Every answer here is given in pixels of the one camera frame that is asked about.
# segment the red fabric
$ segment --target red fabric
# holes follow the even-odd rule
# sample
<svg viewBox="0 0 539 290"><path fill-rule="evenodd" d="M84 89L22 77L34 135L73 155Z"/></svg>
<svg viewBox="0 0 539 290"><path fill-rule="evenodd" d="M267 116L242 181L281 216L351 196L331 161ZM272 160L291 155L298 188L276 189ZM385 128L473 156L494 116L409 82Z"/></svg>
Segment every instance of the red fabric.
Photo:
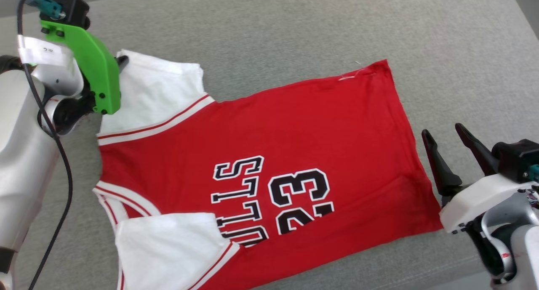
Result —
<svg viewBox="0 0 539 290"><path fill-rule="evenodd" d="M268 239L242 248L205 290L253 288L440 229L439 205L387 62L343 76L354 77L309 80L213 103L164 132L100 146L101 180L137 192L163 214L208 212L226 219L248 214L243 203L258 201L261 217L220 231L263 226ZM216 165L256 156L264 158L258 173L248 174L253 166L247 165L235 178L213 178ZM307 181L303 193L283 187L291 205L272 202L272 178L311 169L327 177L324 198L314 198L315 183ZM248 188L242 181L255 176L256 196L211 202L217 192ZM334 211L317 216L313 205L328 202ZM314 221L301 226L292 220L289 227L297 230L280 235L276 218L299 208Z"/></svg>

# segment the stitching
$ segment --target stitching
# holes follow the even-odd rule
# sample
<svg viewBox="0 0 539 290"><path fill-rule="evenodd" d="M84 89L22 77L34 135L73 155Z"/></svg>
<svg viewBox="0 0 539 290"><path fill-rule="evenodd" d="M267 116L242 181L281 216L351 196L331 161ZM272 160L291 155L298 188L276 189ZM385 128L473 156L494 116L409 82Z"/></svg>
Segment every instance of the stitching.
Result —
<svg viewBox="0 0 539 290"><path fill-rule="evenodd" d="M475 261L477 260L478 258L474 255L474 256L471 256L471 257L466 257L464 259L461 259L459 261L455 261L453 263L447 263L445 265L442 265L442 266L438 266L438 267L435 267L435 268L432 268L432 269L429 269L425 272L421 272L421 273L418 273L418 274L414 274L412 276L409 276L409 277L406 277L406 278L403 278L403 279L400 279L400 280L396 280L394 282L390 282L388 284L383 284L381 286L378 286L376 288L372 288L371 290L377 290L377 289L380 289L380 288L384 288L384 287L387 287L387 286L390 286L389 288L386 288L386 289L392 289L392 288L395 288L395 287L398 287L400 285L402 285L402 283L410 283L411 279L423 279L426 277L426 275L429 275L430 273L434 273L434 272L440 272L442 271L443 269L451 269L451 268L454 268L454 267L457 267L458 265L461 265L462 263L471 263L472 261Z"/></svg>

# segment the green bracket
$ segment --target green bracket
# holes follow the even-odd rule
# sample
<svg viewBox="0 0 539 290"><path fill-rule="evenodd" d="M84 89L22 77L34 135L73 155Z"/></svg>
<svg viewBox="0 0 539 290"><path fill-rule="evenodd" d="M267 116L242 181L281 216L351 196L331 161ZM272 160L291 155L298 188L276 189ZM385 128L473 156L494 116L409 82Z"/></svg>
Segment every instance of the green bracket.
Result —
<svg viewBox="0 0 539 290"><path fill-rule="evenodd" d="M120 70L103 42L81 27L42 20L46 39L65 44L90 84L96 98L95 112L113 114L120 109Z"/></svg>

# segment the white sleeve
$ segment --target white sleeve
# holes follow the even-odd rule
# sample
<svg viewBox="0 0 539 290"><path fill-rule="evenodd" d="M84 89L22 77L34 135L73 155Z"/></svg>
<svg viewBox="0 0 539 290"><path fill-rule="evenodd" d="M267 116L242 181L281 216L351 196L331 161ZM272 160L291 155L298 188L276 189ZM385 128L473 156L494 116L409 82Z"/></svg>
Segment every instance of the white sleeve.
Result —
<svg viewBox="0 0 539 290"><path fill-rule="evenodd" d="M121 221L116 247L129 290L198 289L239 251L221 236L213 213Z"/></svg>
<svg viewBox="0 0 539 290"><path fill-rule="evenodd" d="M100 135L123 133L169 119L205 95L199 64L121 50L129 63L120 74L120 109L104 115Z"/></svg>

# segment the gray fabric surface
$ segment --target gray fabric surface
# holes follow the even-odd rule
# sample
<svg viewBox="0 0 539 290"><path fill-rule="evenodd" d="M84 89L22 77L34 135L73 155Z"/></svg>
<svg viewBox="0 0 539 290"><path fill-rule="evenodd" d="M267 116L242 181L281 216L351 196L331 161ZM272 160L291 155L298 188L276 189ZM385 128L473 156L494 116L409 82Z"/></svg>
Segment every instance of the gray fabric surface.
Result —
<svg viewBox="0 0 539 290"><path fill-rule="evenodd" d="M217 100L342 74L358 68L354 61L387 58L416 137L428 128L464 181L481 173L460 144L455 122L487 146L539 140L533 103L539 43L514 0L100 0L91 7L91 31L111 51L199 62L206 90ZM15 54L15 20L0 19L0 26L0 53ZM25 29L40 36L35 14L25 17ZM100 175L98 127L99 117L92 116L64 140L75 199L39 289L115 289L113 234L91 192ZM417 146L428 167L422 143ZM18 259L22 288L52 235L66 190L58 164ZM370 232L376 231L365 230L365 236ZM466 236L435 232L260 289L419 290L480 270Z"/></svg>

